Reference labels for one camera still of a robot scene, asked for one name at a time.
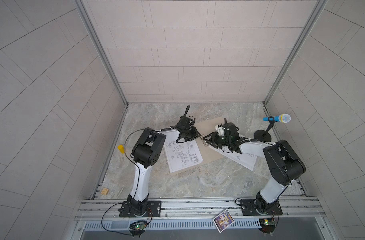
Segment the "drawing paper sheet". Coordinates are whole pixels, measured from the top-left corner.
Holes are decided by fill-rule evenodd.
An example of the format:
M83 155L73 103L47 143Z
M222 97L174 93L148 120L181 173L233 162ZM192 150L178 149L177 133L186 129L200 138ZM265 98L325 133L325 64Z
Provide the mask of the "drawing paper sheet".
M164 150L171 173L197 166L203 162L196 140L180 144L168 141L164 143Z
M222 149L217 149L212 146L209 146L210 149L214 150L215 152L225 156L228 159L233 160L234 162L242 165L243 167L249 169L250 171L254 170L254 166L257 160L256 155L248 154L248 153L237 153L232 152L228 149L228 147L223 147Z

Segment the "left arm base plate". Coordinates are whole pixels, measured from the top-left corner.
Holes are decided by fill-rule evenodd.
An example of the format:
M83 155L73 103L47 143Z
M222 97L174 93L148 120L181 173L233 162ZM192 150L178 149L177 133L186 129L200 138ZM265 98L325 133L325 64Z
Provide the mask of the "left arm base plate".
M160 217L161 201L124 201L118 209L120 218Z

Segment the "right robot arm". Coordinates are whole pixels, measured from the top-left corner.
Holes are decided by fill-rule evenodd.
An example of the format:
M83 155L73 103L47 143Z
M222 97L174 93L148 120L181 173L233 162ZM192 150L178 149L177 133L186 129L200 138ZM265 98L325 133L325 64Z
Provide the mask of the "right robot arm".
M271 174L267 184L256 194L254 203L240 200L242 209L252 215L281 215L279 205L281 194L292 181L306 172L306 167L286 140L275 143L241 137L235 125L216 126L216 131L204 137L202 141L222 155L236 159L251 155L265 158Z

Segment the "beige paper folder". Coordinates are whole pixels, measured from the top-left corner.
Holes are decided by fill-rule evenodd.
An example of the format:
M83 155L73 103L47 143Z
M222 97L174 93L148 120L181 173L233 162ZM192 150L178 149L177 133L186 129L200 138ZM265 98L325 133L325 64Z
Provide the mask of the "beige paper folder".
M200 163L187 164L181 170L171 172L172 175L177 175L179 173L191 170L198 166L202 166L225 157L225 153L223 151L215 148L215 146L220 147L220 144L222 144L222 146L224 147L224 151L229 152L228 147L225 146L225 140L220 140L220 137L216 137L216 140L215 137L212 138L212 135L217 135L217 131L215 128L218 125L223 125L224 120L225 118L215 118L204 122L195 123L194 126L202 135L202 138L197 138L195 139L195 141L203 160Z

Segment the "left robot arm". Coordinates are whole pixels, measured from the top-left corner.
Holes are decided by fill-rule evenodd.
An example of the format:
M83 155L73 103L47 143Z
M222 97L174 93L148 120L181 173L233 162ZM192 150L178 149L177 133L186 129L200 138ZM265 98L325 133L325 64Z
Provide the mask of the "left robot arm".
M146 212L151 170L161 155L164 143L171 141L175 144L182 144L198 138L200 134L194 126L195 121L195 117L183 115L176 125L166 129L145 128L140 130L141 135L130 155L137 167L133 189L127 197L131 213L142 216Z

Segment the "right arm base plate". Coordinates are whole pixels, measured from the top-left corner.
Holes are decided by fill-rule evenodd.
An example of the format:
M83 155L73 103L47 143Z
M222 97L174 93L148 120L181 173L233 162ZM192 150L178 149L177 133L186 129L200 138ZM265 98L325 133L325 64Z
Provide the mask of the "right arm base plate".
M267 204L263 199L240 200L243 216L273 216L283 214L279 201Z

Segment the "metal folder clip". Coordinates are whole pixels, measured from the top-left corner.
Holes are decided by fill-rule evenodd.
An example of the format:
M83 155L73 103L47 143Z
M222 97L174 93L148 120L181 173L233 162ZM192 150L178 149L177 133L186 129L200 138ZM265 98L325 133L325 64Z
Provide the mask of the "metal folder clip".
M208 146L207 140L204 139L204 137L201 137L201 141L205 147Z

